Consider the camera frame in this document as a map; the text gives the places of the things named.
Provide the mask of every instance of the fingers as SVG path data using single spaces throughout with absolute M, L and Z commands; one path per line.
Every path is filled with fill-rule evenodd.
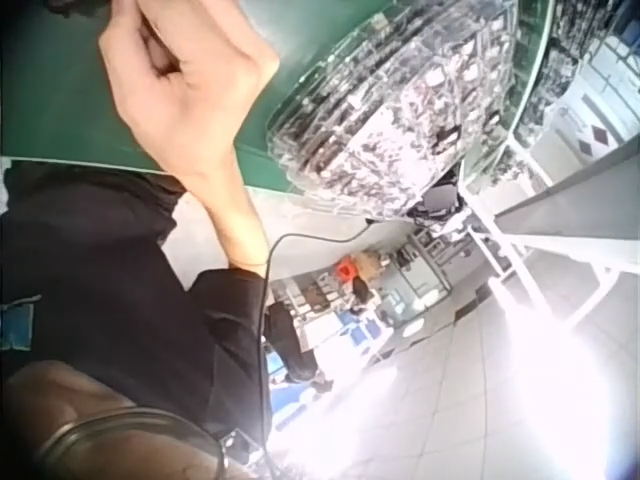
M 241 56 L 242 52 L 197 0 L 138 0 L 138 3 L 184 73 L 193 69 L 219 70 L 219 65 L 233 64 Z
M 227 37 L 256 61 L 267 77 L 266 80 L 270 80 L 280 64 L 278 55 L 253 28 L 237 0 L 200 1 Z
M 141 26 L 136 0 L 111 1 L 111 20 L 100 36 L 99 46 L 116 108 L 123 117 L 126 106 L 149 92 L 157 80 L 140 36 Z
M 157 36 L 152 33 L 147 25 L 142 28 L 142 39 L 147 47 L 149 53 L 149 59 L 151 65 L 159 75 L 165 75 L 167 73 L 177 72 L 180 67 L 178 59 L 175 58 L 171 52 L 162 45 Z

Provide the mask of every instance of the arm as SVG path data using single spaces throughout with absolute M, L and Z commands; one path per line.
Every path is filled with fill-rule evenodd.
M 264 277 L 269 243 L 244 187 L 235 153 L 225 159 L 215 178 L 200 185 L 185 185 L 204 205 L 216 230 L 230 268 L 247 270 Z
M 140 146 L 204 204 L 229 265 L 264 277 L 269 246 L 233 142 L 278 68 L 276 53 L 235 1 L 112 0 L 100 47 L 116 109 Z

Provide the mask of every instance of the clear plastic packaging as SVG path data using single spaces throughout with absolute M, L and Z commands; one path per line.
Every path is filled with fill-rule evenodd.
M 268 126 L 291 181 L 337 212 L 402 216 L 495 130 L 510 86 L 513 2 L 423 0 L 394 15 L 342 42 Z

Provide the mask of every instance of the wire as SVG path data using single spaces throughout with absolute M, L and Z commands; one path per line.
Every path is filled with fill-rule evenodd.
M 258 318 L 258 340 L 257 340 L 257 351 L 258 351 L 258 388 L 260 389 L 260 411 L 264 415 L 265 405 L 267 404 L 267 395 L 269 394 L 269 389 L 263 387 L 264 382 L 264 370 L 265 370 L 265 355 L 262 352 L 262 332 L 264 331 L 264 314 L 266 309 L 266 301 L 267 301 L 267 291 L 269 288 L 269 275 L 271 274 L 271 261 L 273 260 L 273 254 L 276 251 L 276 248 L 280 246 L 280 244 L 288 239 L 288 238 L 305 238 L 307 240 L 317 240 L 321 242 L 327 243 L 351 243 L 354 240 L 360 238 L 364 233 L 371 228 L 373 222 L 367 221 L 367 225 L 360 230 L 355 235 L 345 238 L 345 239 L 337 239 L 337 238 L 327 238 L 321 237 L 317 235 L 307 235 L 305 233 L 285 233 L 280 238 L 278 238 L 275 243 L 271 246 L 269 250 L 269 256 L 267 257 L 267 271 L 264 276 L 264 287 L 262 288 L 262 298 L 260 299 L 260 318 Z M 269 474 L 271 475 L 272 480 L 276 480 L 279 478 L 279 474 L 277 473 L 278 467 L 275 465 L 275 462 L 269 455 L 269 451 L 267 450 L 267 437 L 269 432 L 266 429 L 266 422 L 263 418 L 261 425 L 261 433 L 262 433 L 262 449 L 264 450 L 264 458 L 267 464 L 267 468 L 269 469 Z

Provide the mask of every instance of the green countertop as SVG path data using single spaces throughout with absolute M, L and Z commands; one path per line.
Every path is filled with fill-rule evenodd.
M 281 68 L 254 106 L 236 147 L 245 183 L 294 187 L 267 155 L 265 124 L 298 79 L 390 0 L 241 0 L 281 56 Z M 107 9 L 65 19 L 25 9 L 2 40 L 2 155 L 154 171 L 117 118 L 97 49 Z

